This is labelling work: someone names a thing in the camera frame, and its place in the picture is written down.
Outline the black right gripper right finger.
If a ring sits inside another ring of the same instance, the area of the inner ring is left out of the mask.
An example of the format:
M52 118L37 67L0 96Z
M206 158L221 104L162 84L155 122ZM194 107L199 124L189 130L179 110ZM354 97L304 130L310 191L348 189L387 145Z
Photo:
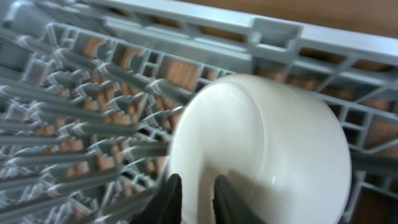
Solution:
M265 224L240 197L225 175L214 184L213 211L216 224Z

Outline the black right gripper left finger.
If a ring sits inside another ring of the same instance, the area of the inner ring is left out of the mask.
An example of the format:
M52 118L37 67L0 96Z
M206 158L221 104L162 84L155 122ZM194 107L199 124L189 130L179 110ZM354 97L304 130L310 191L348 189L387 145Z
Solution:
M181 224L182 179L172 174L146 208L130 224Z

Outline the grey green bowl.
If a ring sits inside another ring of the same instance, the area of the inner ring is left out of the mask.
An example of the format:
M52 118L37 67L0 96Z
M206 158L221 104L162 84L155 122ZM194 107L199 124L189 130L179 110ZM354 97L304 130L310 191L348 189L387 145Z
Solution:
M332 110L309 91L255 75L219 78L184 109L169 148L182 220L214 223L218 175L266 223L337 223L351 158Z

